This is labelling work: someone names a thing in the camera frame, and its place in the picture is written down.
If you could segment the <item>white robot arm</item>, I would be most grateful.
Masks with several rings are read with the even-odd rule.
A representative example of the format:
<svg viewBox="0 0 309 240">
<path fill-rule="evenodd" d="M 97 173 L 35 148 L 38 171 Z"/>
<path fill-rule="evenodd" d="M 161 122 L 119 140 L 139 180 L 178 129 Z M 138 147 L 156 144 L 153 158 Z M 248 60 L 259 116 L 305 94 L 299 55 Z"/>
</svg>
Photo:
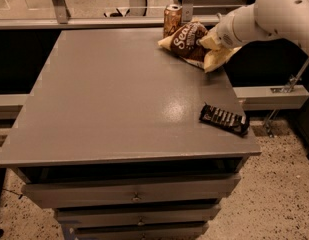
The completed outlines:
<svg viewBox="0 0 309 240">
<path fill-rule="evenodd" d="M 255 0 L 219 17 L 200 44 L 208 49 L 203 69 L 211 72 L 254 41 L 286 39 L 309 57 L 309 0 Z"/>
</svg>

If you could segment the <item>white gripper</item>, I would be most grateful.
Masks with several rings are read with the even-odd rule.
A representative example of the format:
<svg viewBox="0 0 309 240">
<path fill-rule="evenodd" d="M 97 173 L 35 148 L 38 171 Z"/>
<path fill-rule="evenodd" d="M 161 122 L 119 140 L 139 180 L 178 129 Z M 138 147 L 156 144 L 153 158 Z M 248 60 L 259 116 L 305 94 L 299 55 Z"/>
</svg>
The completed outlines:
<svg viewBox="0 0 309 240">
<path fill-rule="evenodd" d="M 211 49 L 204 57 L 203 69 L 206 73 L 212 72 L 227 63 L 240 50 L 239 46 L 243 45 L 243 31 L 242 14 L 239 11 L 232 11 L 220 19 L 216 28 L 211 28 L 199 40 L 205 49 Z"/>
</svg>

